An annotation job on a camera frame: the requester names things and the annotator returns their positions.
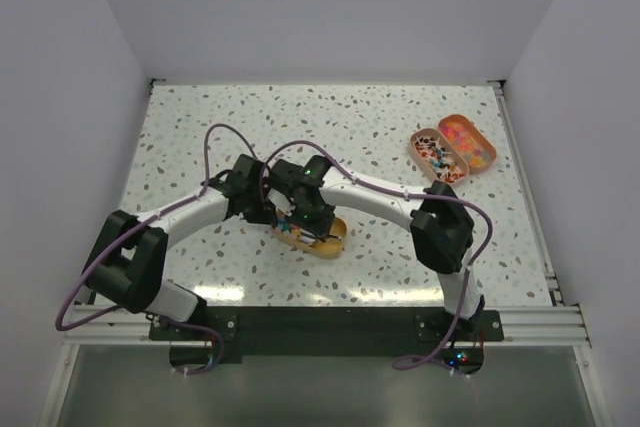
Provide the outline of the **metal scoop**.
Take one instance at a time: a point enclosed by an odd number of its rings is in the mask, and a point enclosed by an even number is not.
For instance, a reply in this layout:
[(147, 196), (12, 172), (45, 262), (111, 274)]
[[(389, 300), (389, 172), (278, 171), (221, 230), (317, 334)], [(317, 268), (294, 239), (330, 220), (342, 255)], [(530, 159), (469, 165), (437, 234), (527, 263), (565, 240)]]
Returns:
[(343, 241), (343, 237), (341, 235), (333, 233), (329, 233), (325, 237), (319, 237), (305, 229), (297, 229), (296, 233), (300, 242), (306, 243), (316, 249), (324, 245), (341, 243)]

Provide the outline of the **yellow tray of star candies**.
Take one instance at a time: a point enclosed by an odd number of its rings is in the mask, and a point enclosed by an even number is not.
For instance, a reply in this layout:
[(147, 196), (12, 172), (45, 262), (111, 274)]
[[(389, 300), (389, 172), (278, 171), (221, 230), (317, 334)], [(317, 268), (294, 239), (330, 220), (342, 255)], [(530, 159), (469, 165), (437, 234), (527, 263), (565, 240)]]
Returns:
[(276, 210), (276, 220), (272, 233), (280, 242), (321, 259), (335, 259), (341, 255), (347, 236), (347, 225), (343, 219), (336, 217), (333, 220), (325, 239), (290, 224), (285, 213), (279, 209)]

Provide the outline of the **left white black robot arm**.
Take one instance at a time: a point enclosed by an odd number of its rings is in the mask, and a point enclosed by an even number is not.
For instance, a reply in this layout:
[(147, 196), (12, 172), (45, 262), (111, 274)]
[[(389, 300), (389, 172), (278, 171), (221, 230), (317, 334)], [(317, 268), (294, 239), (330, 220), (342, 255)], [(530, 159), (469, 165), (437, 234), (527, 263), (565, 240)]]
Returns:
[(242, 154), (229, 173), (204, 182), (201, 191), (139, 215), (113, 212), (91, 251), (82, 283), (131, 313), (172, 317), (173, 329), (185, 339), (200, 337), (207, 315), (197, 308), (199, 296), (163, 280), (167, 251), (233, 217), (272, 223), (275, 211), (261, 197), (263, 166)]

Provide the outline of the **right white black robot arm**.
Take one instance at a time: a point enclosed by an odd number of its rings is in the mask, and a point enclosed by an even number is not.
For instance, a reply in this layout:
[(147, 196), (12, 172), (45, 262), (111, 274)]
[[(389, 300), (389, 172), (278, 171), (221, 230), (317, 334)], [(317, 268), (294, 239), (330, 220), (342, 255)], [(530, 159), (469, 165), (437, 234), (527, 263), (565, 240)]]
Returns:
[(316, 155), (305, 166), (277, 161), (264, 181), (270, 200), (288, 224), (325, 240), (335, 209), (346, 207), (390, 222), (410, 235), (416, 259), (438, 276), (448, 313), (445, 326), (459, 340), (481, 327), (484, 298), (469, 271), (474, 221), (469, 204), (440, 181), (429, 188), (401, 188), (373, 177), (359, 177)]

